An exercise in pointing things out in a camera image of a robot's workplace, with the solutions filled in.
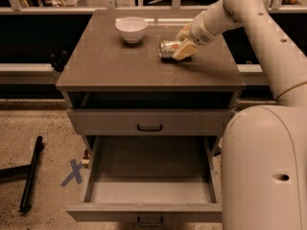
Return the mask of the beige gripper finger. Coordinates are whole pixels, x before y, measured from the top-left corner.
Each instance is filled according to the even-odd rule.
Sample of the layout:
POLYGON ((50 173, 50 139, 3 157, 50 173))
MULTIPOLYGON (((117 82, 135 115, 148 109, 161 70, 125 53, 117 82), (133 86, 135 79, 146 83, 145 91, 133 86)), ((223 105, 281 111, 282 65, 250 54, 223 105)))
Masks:
POLYGON ((195 54, 197 50, 197 44, 193 40, 185 38, 175 49, 172 58, 175 60, 183 60, 195 54))
POLYGON ((185 25, 176 35, 176 40, 184 40, 190 38, 191 24, 185 25))

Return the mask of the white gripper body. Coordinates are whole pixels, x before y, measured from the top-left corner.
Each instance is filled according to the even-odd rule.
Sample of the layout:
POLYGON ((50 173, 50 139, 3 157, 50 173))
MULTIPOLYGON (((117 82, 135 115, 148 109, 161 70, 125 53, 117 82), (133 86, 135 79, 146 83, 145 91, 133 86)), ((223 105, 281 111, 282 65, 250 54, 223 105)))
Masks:
POLYGON ((191 22, 189 38, 199 45, 208 45, 217 37, 212 34, 205 25, 205 13, 199 13, 191 22))

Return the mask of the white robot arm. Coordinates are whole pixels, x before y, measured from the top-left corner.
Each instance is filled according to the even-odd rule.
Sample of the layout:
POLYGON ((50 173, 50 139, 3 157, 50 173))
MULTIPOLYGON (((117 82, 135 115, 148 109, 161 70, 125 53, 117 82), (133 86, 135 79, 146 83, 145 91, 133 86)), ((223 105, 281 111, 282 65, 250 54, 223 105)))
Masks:
POLYGON ((223 230, 307 230, 306 56, 270 17, 269 3, 220 0, 177 35, 207 45, 243 27, 276 101, 236 113, 224 130, 223 230))

